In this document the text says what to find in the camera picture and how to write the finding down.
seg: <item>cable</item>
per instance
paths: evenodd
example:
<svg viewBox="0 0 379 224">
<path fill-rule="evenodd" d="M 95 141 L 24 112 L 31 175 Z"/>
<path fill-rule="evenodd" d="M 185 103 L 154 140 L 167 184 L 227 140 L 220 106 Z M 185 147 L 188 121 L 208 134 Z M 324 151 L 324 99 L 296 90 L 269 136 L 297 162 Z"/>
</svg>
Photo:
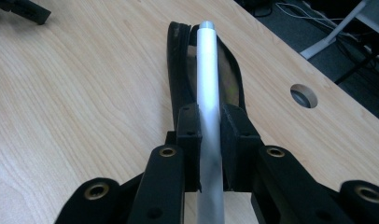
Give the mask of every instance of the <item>cable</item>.
<svg viewBox="0 0 379 224">
<path fill-rule="evenodd" d="M 357 64 L 357 63 L 360 63 L 360 60 L 356 59 L 353 54 L 347 49 L 347 47 L 341 42 L 341 39 L 337 39 L 336 41 L 336 46 L 337 46 L 337 49 L 347 58 L 349 59 L 350 61 L 352 61 L 352 63 L 354 64 Z M 365 50 L 360 50 L 360 53 L 364 56 L 364 57 L 367 57 L 369 56 L 369 53 L 368 52 L 365 52 Z M 366 68 L 368 69 L 373 69 L 375 66 L 376 66 L 376 61 L 375 60 L 372 60 L 373 64 L 370 63 L 371 67 L 367 67 L 365 66 Z"/>
<path fill-rule="evenodd" d="M 298 19 L 306 19 L 306 20 L 314 20 L 314 21 L 343 21 L 344 18 L 337 18 L 337 19 L 327 19 L 327 18 L 316 18 L 316 17 L 312 17 L 311 15 L 309 15 L 305 10 L 303 10 L 302 8 L 298 7 L 298 6 L 295 6 L 295 5 L 292 5 L 292 4 L 289 4 L 289 3 L 275 3 L 275 5 L 280 9 L 282 10 L 284 13 L 286 13 L 287 15 L 289 15 L 290 17 L 294 17 L 294 18 L 298 18 Z M 285 11 L 283 8 L 281 8 L 280 6 L 285 6 L 285 7 L 295 7 L 297 9 L 299 9 L 303 14 L 305 14 L 307 17 L 302 17 L 302 16 L 296 16 L 296 15 L 293 15 L 293 14 L 290 14 L 289 12 Z"/>
<path fill-rule="evenodd" d="M 301 7 L 298 7 L 298 6 L 295 6 L 295 5 L 292 5 L 292 4 L 289 4 L 289 3 L 275 3 L 275 5 L 285 14 L 289 15 L 290 17 L 293 17 L 293 18 L 297 18 L 297 19 L 304 19 L 304 20 L 311 20 L 311 21 L 315 21 L 317 22 L 318 24 L 321 24 L 331 30 L 335 29 L 335 27 L 337 26 L 337 24 L 333 23 L 332 21 L 342 21 L 344 20 L 344 18 L 333 18 L 333 19 L 329 19 L 329 18 L 317 18 L 317 17 L 312 17 L 311 15 L 309 15 L 305 10 L 303 10 Z M 284 6 L 284 7 L 293 7 L 294 10 L 297 10 L 296 14 L 304 14 L 305 16 L 298 16 L 298 15 L 293 15 L 287 11 L 285 11 L 281 6 Z M 321 21 L 331 21 L 332 24 L 334 24 L 335 27 L 332 27 L 332 26 L 329 26 L 327 25 L 326 23 L 324 22 L 321 22 Z M 368 33 L 364 33 L 364 34 L 348 34 L 348 33 L 345 33 L 343 31 L 341 31 L 339 33 L 339 35 L 346 35 L 346 36 L 362 36 L 362 35 L 369 35 L 369 34 L 372 34 L 374 33 L 374 31 L 370 31 Z"/>
<path fill-rule="evenodd" d="M 370 92 L 373 95 L 375 95 L 379 98 L 379 80 L 375 80 L 375 78 L 372 78 L 370 76 L 370 74 L 364 74 L 360 70 L 357 70 L 356 73 L 372 86 L 372 88 L 368 88 L 368 89 L 370 89 Z"/>
</svg>

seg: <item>black plastic bracket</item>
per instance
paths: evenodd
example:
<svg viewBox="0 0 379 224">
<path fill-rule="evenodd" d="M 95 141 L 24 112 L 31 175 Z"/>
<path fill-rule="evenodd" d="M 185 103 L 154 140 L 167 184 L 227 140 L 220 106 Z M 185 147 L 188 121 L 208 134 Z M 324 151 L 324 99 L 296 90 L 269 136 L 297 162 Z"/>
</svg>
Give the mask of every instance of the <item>black plastic bracket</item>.
<svg viewBox="0 0 379 224">
<path fill-rule="evenodd" d="M 81 185 L 56 223 L 182 223 L 184 185 L 183 149 L 156 147 L 146 171 L 125 184 L 95 178 Z"/>
<path fill-rule="evenodd" d="M 186 192 L 201 189 L 200 157 L 201 157 L 201 121 L 196 103 L 180 108 L 176 130 L 176 145 L 184 150 Z"/>
<path fill-rule="evenodd" d="M 259 223 L 379 223 L 379 187 L 348 181 L 333 196 L 281 147 L 258 151 L 253 190 Z"/>
<path fill-rule="evenodd" d="M 38 25 L 45 23 L 50 15 L 50 11 L 29 1 L 29 0 L 0 0 L 0 8 L 4 11 L 11 11 L 29 21 L 34 21 Z"/>
<path fill-rule="evenodd" d="M 263 146 L 260 135 L 239 106 L 221 107 L 221 155 L 226 179 L 224 190 L 251 192 L 252 167 Z"/>
</svg>

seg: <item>floor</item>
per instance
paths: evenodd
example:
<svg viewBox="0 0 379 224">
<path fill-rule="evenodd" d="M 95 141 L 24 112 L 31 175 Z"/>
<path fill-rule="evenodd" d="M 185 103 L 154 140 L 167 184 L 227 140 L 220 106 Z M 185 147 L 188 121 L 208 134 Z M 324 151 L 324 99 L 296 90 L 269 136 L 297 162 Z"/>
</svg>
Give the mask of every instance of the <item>floor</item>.
<svg viewBox="0 0 379 224">
<path fill-rule="evenodd" d="M 314 22 L 285 14 L 276 6 L 276 2 L 279 1 L 273 1 L 271 4 L 272 13 L 270 15 L 256 17 L 256 19 L 297 52 L 312 46 L 329 33 L 329 29 L 317 26 Z M 313 17 L 317 16 L 303 1 L 289 0 L 287 2 L 303 8 Z M 290 14 L 297 15 L 295 11 L 291 11 L 292 7 L 282 8 Z M 267 15 L 270 12 L 270 6 L 259 7 L 254 11 L 254 15 Z M 340 35 L 335 43 L 319 52 L 309 62 L 329 79 L 335 81 L 353 68 L 356 62 L 365 58 L 364 48 L 354 42 L 353 38 Z M 379 59 L 373 60 L 357 70 L 351 77 L 339 84 L 339 87 L 379 118 Z"/>
</svg>

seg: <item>wood grain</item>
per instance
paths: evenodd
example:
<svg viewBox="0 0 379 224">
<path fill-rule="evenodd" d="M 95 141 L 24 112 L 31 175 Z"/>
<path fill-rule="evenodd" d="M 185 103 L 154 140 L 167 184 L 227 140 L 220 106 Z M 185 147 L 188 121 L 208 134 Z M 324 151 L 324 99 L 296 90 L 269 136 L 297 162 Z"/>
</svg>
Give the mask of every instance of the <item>wood grain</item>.
<svg viewBox="0 0 379 224">
<path fill-rule="evenodd" d="M 379 120 L 233 1 L 35 2 L 52 11 L 45 25 L 0 10 L 0 223 L 52 223 L 81 183 L 143 172 L 173 129 L 170 21 L 215 23 L 264 143 L 333 189 L 379 185 Z M 294 84 L 316 94 L 315 108 L 294 102 Z M 194 194 L 186 200 L 194 223 Z M 248 194 L 225 200 L 227 223 L 253 223 Z"/>
</svg>

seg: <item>wooden table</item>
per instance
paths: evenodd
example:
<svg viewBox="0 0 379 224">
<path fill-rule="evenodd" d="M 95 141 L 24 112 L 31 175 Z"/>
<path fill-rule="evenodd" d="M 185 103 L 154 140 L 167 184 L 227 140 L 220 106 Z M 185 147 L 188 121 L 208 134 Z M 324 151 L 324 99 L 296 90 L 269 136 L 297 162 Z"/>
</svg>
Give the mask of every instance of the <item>wooden table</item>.
<svg viewBox="0 0 379 224">
<path fill-rule="evenodd" d="M 171 21 L 215 23 L 265 144 L 290 150 L 330 188 L 379 185 L 379 120 L 233 1 L 35 2 L 52 11 L 45 25 L 0 10 L 0 223 L 52 223 L 83 182 L 144 171 L 173 130 Z M 294 84 L 315 93 L 315 108 L 295 103 Z M 249 194 L 226 193 L 225 207 L 226 223 L 255 220 Z"/>
</svg>

